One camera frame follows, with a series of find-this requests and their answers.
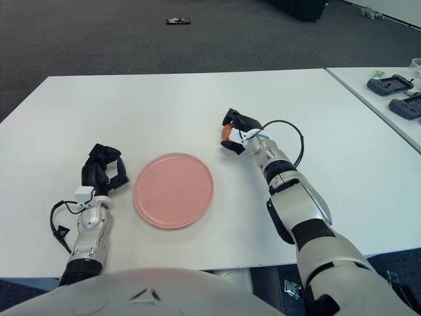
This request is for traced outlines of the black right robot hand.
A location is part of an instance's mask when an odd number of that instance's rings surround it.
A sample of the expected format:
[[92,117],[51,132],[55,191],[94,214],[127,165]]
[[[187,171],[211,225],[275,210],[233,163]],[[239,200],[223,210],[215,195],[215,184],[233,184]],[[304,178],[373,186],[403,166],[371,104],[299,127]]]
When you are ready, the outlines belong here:
[[240,114],[235,109],[229,109],[222,121],[221,146],[240,155],[245,151],[244,144],[253,130],[261,130],[259,121]]

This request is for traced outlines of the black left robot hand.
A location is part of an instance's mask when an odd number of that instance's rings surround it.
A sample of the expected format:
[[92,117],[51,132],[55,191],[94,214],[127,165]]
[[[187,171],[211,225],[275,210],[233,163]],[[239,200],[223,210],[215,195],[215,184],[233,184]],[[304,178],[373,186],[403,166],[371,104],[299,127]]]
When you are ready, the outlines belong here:
[[[116,162],[117,175],[109,178],[107,166]],[[111,190],[129,183],[121,152],[113,147],[95,144],[82,167],[82,186],[91,186],[96,196],[108,196]]]

